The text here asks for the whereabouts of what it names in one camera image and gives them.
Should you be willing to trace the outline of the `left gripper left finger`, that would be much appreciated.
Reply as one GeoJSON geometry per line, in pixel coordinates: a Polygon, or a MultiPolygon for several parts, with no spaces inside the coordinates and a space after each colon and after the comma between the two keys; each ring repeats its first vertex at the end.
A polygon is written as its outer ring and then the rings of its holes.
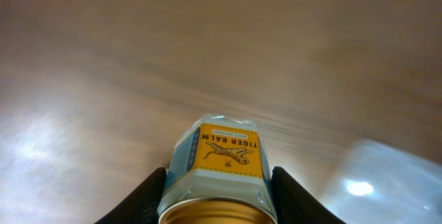
{"type": "Polygon", "coordinates": [[[157,209],[162,199],[166,173],[164,167],[158,167],[95,224],[158,224],[157,209]]]}

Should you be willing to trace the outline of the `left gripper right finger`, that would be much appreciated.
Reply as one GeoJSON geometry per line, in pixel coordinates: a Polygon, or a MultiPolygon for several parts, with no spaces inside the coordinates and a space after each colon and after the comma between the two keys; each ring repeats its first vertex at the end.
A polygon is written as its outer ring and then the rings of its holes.
{"type": "Polygon", "coordinates": [[[279,224],[345,224],[282,167],[274,167],[272,172],[271,190],[279,224]]]}

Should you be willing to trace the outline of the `tiger balm glass jar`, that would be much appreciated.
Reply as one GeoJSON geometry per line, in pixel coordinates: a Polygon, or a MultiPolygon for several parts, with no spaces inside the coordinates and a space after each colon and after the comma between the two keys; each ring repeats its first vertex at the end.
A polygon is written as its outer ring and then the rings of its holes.
{"type": "Polygon", "coordinates": [[[256,124],[205,114],[177,141],[157,209],[162,224],[276,224],[256,124]]]}

